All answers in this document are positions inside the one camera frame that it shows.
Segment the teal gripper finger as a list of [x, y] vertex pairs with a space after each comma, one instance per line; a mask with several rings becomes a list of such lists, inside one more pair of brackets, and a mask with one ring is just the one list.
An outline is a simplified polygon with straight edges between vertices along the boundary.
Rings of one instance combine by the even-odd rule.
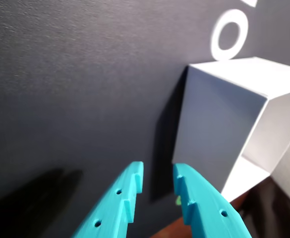
[[250, 238], [240, 214], [193, 167], [173, 167], [174, 192], [181, 198], [183, 222], [194, 238]]
[[116, 178], [73, 234], [74, 238], [125, 238], [142, 193], [144, 164], [132, 162]]

